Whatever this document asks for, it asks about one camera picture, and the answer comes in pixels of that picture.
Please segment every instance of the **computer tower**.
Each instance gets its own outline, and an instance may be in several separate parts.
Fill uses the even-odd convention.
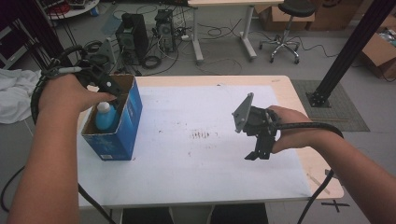
[[[145,19],[142,14],[122,14],[122,23],[116,32],[121,57],[129,65],[139,65],[147,54],[149,38],[146,31]]]
[[[175,30],[173,24],[173,10],[159,9],[155,17],[157,33],[161,37],[160,49],[164,52],[176,50]]]

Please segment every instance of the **hand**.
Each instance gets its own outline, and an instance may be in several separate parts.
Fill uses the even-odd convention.
[[[65,75],[50,80],[41,94],[38,108],[43,110],[61,109],[82,112],[100,102],[115,100],[107,92],[88,91],[72,75]]]
[[[312,122],[303,113],[285,107],[271,105],[268,109],[274,110],[280,117],[280,123]],[[321,129],[290,129],[282,130],[280,138],[275,142],[272,152],[277,153],[288,148],[311,147],[317,133],[327,132]]]

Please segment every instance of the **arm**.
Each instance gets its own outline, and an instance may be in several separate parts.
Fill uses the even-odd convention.
[[[310,122],[300,112],[270,106],[283,123]],[[342,137],[319,129],[282,131],[275,143],[277,153],[291,147],[312,147],[339,176],[353,200],[372,223],[396,220],[396,177],[360,153]]]
[[[78,116],[94,104],[113,99],[108,93],[87,91],[73,75],[47,84],[7,223],[79,223]]]

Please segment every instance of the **floor mat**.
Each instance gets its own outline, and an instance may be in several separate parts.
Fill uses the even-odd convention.
[[[341,132],[370,132],[361,114],[353,105],[340,83],[329,97],[329,107],[312,107],[306,96],[307,92],[314,92],[320,80],[292,80],[291,83],[304,106],[309,118],[315,122],[329,123]]]

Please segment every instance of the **forearm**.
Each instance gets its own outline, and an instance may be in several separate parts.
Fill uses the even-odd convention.
[[[78,114],[67,108],[40,111],[10,223],[78,223]]]
[[[396,220],[396,178],[334,133],[318,134],[312,147],[339,176],[372,223]]]

